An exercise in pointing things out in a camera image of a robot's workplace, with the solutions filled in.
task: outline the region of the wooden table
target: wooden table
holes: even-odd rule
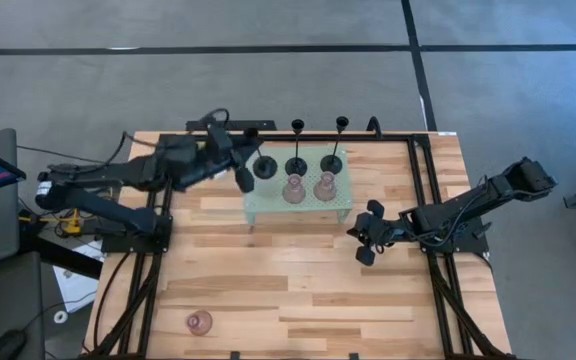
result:
[[[159,134],[136,137],[156,142]],[[429,136],[442,198],[468,190],[457,137]],[[335,213],[259,215],[251,234],[232,174],[175,194],[175,231],[163,258],[149,358],[228,358],[231,351],[240,351],[242,358],[347,358],[352,352],[361,358],[443,357],[428,264],[418,245],[397,244],[378,255],[374,266],[364,267],[354,258],[359,243],[345,233],[370,199],[381,201],[392,219],[417,206],[406,144],[344,145],[354,195],[345,225],[336,224]],[[130,156],[151,151],[133,144]],[[418,154],[426,199],[432,199],[421,149]],[[124,188],[120,202],[145,206],[146,194]],[[121,257],[113,254],[104,264],[86,336],[89,348],[101,290]],[[126,306],[134,257],[109,291],[100,338]],[[474,255],[455,259],[466,309],[493,344],[510,352],[491,271]],[[459,352],[456,318],[446,307]],[[185,326],[198,309],[214,318],[204,337],[191,335]],[[141,314],[135,319],[133,351]]]

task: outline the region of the green tray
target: green tray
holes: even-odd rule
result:
[[[321,159],[332,154],[334,146],[300,146],[299,157],[308,164],[308,171],[303,176],[303,184],[306,189],[306,198],[299,204],[290,204],[282,196],[284,186],[288,182],[285,164],[288,159],[295,156],[294,147],[272,147],[262,146],[261,154],[271,156],[277,161],[277,173],[270,179],[262,180],[255,177],[255,190],[244,195],[244,211],[248,224],[254,225],[256,215],[259,213],[281,213],[281,212],[309,212],[309,211],[335,211],[337,220],[343,223],[352,209],[352,186],[348,174],[348,156],[346,148],[339,145],[337,156],[343,163],[341,172],[335,175],[335,186],[337,196],[330,201],[321,201],[315,197],[313,188],[321,179]],[[252,164],[258,158],[258,154],[253,155],[246,167],[252,172]]]

